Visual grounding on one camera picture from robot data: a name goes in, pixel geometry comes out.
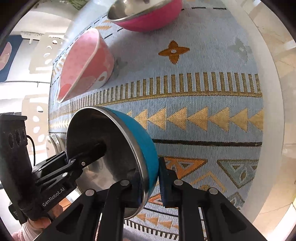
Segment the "left hand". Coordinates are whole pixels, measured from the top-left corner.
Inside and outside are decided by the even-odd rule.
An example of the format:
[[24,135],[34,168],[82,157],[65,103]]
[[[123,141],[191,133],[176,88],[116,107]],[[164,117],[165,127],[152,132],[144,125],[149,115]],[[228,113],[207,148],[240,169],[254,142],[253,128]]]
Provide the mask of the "left hand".
[[[60,204],[57,204],[55,207],[52,208],[51,212],[53,214],[53,217],[57,218],[63,212],[63,208]],[[36,221],[28,219],[28,222],[32,227],[41,229],[45,229],[51,224],[51,220],[48,217],[41,217]]]

